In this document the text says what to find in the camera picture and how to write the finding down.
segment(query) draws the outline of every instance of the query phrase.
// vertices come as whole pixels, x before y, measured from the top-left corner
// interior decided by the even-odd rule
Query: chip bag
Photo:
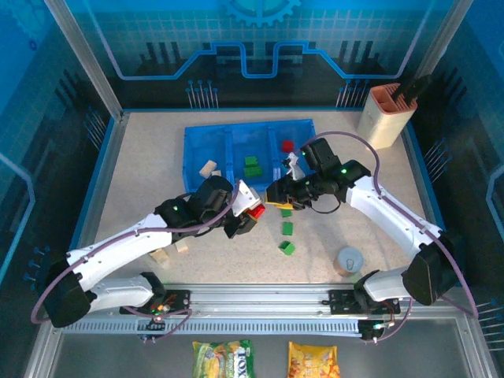
[[[254,349],[250,340],[230,343],[192,343],[193,378],[255,378]]]
[[[340,378],[336,346],[299,345],[289,342],[287,378]]]

